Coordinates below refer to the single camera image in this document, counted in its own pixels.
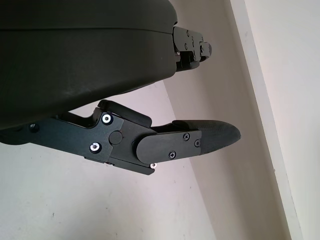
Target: screw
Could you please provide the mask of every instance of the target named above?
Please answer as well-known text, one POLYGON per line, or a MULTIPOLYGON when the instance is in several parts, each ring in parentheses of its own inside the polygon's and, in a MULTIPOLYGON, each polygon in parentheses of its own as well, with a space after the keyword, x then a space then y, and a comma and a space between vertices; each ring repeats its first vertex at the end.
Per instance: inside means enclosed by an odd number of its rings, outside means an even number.
POLYGON ((156 164, 156 163, 150 164, 150 168, 151 168, 151 169, 155 169, 156 167, 157 167, 157 164, 156 164))
POLYGON ((199 148, 199 147, 200 147, 200 139, 195 140, 194 146, 195 146, 196 148, 199 148))
POLYGON ((172 160, 172 159, 175 159, 175 157, 176 157, 176 152, 175 151, 171 151, 170 153, 169 153, 169 158, 172 160))
POLYGON ((110 125, 114 121, 114 118, 110 114, 105 114, 102 116, 102 123, 104 125, 110 125))
POLYGON ((39 131, 40 127, 38 124, 33 123, 29 125, 29 130, 30 132, 32 132, 33 134, 37 133, 39 131))
POLYGON ((190 139, 190 134, 189 133, 183 134, 183 140, 188 141, 189 139, 190 139))
POLYGON ((98 142, 94 142, 90 145, 90 151, 93 153, 93 154, 97 154, 101 151, 101 145, 100 143, 98 142))

